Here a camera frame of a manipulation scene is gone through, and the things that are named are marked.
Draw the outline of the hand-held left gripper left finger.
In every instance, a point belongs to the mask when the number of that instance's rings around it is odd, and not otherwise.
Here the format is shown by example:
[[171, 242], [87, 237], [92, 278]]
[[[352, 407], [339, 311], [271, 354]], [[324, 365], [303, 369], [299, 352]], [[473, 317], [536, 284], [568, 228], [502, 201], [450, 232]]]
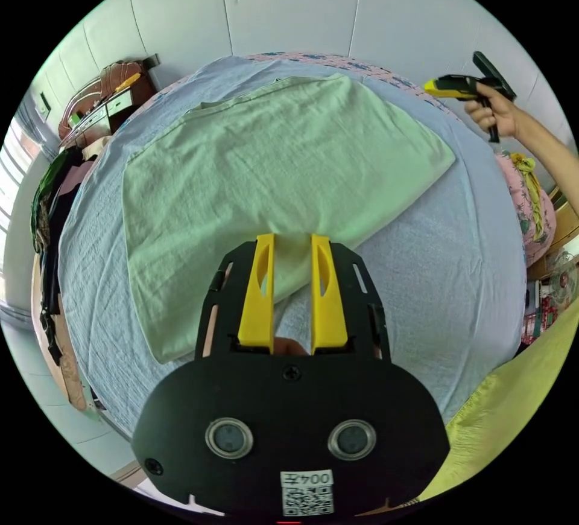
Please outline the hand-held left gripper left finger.
[[257, 237], [238, 329], [243, 348], [273, 349], [274, 234]]

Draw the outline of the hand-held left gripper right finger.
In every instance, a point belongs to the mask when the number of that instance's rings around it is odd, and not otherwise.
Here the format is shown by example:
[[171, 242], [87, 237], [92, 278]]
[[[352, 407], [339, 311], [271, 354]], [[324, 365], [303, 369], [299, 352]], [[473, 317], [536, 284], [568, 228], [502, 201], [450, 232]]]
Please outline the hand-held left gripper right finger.
[[348, 342], [331, 242], [311, 236], [311, 349], [342, 349]]

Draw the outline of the person's right hand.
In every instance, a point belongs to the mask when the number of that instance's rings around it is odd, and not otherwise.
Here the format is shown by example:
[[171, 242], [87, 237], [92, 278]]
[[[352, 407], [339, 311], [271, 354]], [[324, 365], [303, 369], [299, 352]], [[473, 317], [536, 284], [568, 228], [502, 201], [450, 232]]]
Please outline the person's right hand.
[[518, 139], [527, 113], [490, 86], [477, 82], [476, 92], [478, 98], [464, 105], [471, 120], [484, 132], [496, 128], [500, 137]]

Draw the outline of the person's left hand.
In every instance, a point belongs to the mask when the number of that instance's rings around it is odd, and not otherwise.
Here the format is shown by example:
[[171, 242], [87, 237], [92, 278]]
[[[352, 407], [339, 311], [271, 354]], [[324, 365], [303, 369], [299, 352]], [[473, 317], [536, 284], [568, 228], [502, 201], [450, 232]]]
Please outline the person's left hand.
[[273, 343], [273, 354], [279, 356], [308, 356], [309, 353], [303, 348], [303, 346], [293, 340], [283, 337], [275, 337]]

